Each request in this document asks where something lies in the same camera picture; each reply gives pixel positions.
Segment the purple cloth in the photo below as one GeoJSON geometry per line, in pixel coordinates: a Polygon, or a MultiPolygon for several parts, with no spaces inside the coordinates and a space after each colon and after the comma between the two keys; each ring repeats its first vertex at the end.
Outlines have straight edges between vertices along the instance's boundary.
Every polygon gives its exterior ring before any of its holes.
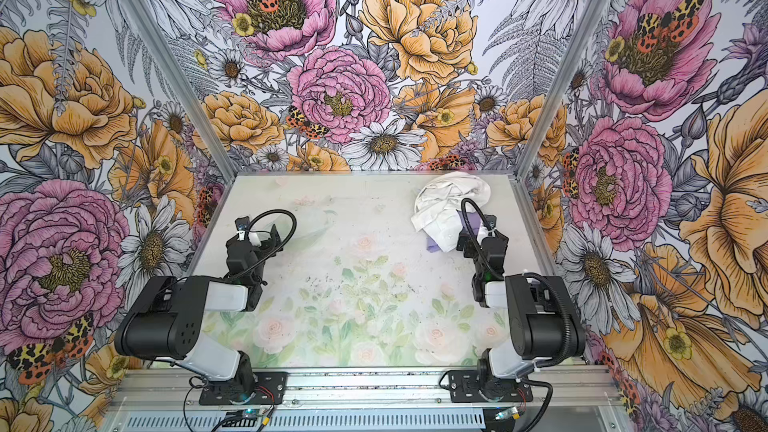
{"type": "MultiPolygon", "coordinates": [[[[472,231],[477,235],[480,217],[475,213],[468,214],[469,224],[472,231]]],[[[438,236],[439,240],[435,241],[431,232],[427,232],[427,250],[429,252],[450,252],[455,250],[459,242],[459,234],[456,232],[453,235],[440,232],[435,229],[434,233],[438,236]]]]}

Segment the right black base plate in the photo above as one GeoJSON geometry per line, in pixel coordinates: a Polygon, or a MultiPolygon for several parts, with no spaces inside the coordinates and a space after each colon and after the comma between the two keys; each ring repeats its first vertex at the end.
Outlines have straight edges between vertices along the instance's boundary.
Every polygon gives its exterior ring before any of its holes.
{"type": "Polygon", "coordinates": [[[531,388],[512,379],[482,378],[469,369],[448,370],[438,385],[450,395],[452,403],[522,403],[533,400],[531,388]]]}

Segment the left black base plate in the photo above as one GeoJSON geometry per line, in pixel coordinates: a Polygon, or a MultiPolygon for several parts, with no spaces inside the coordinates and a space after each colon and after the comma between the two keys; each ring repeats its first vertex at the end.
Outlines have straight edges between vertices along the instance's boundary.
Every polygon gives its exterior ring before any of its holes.
{"type": "Polygon", "coordinates": [[[233,378],[214,381],[205,386],[200,394],[202,406],[280,405],[283,403],[286,372],[254,372],[250,379],[233,378]]]}

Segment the white cloth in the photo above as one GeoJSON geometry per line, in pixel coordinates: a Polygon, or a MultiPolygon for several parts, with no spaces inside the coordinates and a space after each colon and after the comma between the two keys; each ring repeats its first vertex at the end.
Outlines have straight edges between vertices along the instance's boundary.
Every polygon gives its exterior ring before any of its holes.
{"type": "Polygon", "coordinates": [[[417,232],[432,233],[435,241],[440,232],[450,235],[461,231],[460,206],[463,199],[485,205],[491,198],[491,187],[482,178],[467,172],[450,172],[427,183],[417,194],[411,223],[417,232]]]}

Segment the right aluminium corner post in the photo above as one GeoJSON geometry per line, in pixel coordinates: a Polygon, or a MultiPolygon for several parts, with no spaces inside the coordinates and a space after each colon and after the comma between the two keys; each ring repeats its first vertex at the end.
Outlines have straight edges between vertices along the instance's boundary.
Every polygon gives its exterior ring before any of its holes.
{"type": "Polygon", "coordinates": [[[534,159],[538,156],[538,152],[546,138],[547,130],[557,115],[562,97],[579,64],[581,54],[586,49],[596,29],[597,22],[609,4],[610,0],[587,1],[586,9],[576,23],[566,53],[560,61],[551,87],[546,93],[538,121],[532,128],[531,136],[523,148],[522,155],[517,163],[515,176],[518,180],[522,180],[526,176],[534,159]]]}

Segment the left aluminium corner post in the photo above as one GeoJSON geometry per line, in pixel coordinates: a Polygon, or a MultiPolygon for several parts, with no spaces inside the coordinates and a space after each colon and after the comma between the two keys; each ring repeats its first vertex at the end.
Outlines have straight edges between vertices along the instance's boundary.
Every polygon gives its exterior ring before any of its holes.
{"type": "Polygon", "coordinates": [[[153,55],[168,80],[176,99],[184,107],[200,138],[207,146],[213,161],[223,176],[224,183],[232,185],[237,177],[237,169],[216,136],[200,101],[165,40],[162,29],[155,21],[150,7],[145,3],[145,0],[119,0],[119,2],[124,6],[130,23],[137,27],[137,33],[153,55]]]}

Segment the aluminium front rail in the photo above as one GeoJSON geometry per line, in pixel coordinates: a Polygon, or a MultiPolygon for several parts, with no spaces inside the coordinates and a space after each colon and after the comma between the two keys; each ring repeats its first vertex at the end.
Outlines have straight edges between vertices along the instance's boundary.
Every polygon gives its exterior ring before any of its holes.
{"type": "MultiPolygon", "coordinates": [[[[279,410],[385,409],[431,407],[503,407],[533,409],[545,397],[551,406],[614,406],[618,388],[604,366],[566,365],[534,373],[526,381],[533,400],[522,403],[452,403],[439,385],[445,371],[470,367],[370,367],[257,369],[289,374],[279,410]]],[[[112,407],[146,411],[231,410],[248,405],[202,406],[201,389],[191,387],[189,373],[179,369],[131,371],[119,386],[112,407]]]]}

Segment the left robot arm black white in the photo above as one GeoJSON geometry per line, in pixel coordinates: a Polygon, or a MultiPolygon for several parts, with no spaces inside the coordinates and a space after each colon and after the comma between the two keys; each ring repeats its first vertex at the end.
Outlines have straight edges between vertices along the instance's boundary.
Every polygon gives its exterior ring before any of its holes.
{"type": "Polygon", "coordinates": [[[283,373],[261,378],[248,354],[226,347],[203,332],[208,312],[254,312],[267,282],[264,266],[280,253],[297,229],[295,215],[272,209],[236,220],[226,242],[227,273],[150,279],[116,332],[120,355],[162,362],[193,374],[203,405],[277,405],[283,373]]]}

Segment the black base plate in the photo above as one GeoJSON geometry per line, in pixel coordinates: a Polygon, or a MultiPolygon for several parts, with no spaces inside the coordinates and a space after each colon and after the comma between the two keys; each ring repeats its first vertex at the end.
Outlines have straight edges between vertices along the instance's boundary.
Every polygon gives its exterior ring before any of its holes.
{"type": "Polygon", "coordinates": [[[452,403],[522,403],[533,400],[531,388],[512,379],[482,378],[469,369],[448,370],[438,385],[450,395],[452,403]]]}
{"type": "Polygon", "coordinates": [[[202,406],[280,405],[283,403],[286,372],[254,372],[250,379],[233,378],[214,381],[205,386],[200,394],[202,406]]]}

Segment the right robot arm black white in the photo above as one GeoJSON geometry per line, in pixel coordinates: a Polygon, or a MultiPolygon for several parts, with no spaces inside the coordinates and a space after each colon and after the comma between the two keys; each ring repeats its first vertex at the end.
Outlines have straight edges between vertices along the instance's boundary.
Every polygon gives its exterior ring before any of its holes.
{"type": "Polygon", "coordinates": [[[475,267],[472,295],[481,307],[506,320],[508,338],[482,346],[476,370],[451,371],[454,403],[529,401],[528,377],[581,355],[586,333],[564,280],[534,272],[506,275],[509,239],[494,230],[495,218],[461,219],[457,250],[475,267]]]}

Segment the aluminium corner post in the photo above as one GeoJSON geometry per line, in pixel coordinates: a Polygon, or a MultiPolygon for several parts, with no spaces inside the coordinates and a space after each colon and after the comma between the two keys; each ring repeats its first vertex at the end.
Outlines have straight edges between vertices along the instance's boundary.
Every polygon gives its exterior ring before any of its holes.
{"type": "Polygon", "coordinates": [[[150,7],[145,3],[145,0],[119,0],[119,2],[124,6],[130,23],[137,27],[137,33],[153,55],[168,80],[176,99],[184,107],[200,138],[207,146],[213,161],[223,176],[224,183],[232,185],[237,177],[237,169],[216,136],[200,101],[165,40],[162,29],[155,21],[150,7]]]}
{"type": "Polygon", "coordinates": [[[538,156],[538,152],[546,138],[547,130],[557,115],[562,97],[579,64],[581,54],[586,49],[596,29],[597,22],[609,4],[610,0],[587,1],[586,9],[576,23],[566,53],[560,61],[551,87],[546,93],[538,121],[532,128],[531,136],[523,148],[522,155],[517,163],[515,176],[518,180],[522,180],[526,176],[534,159],[538,156]]]}

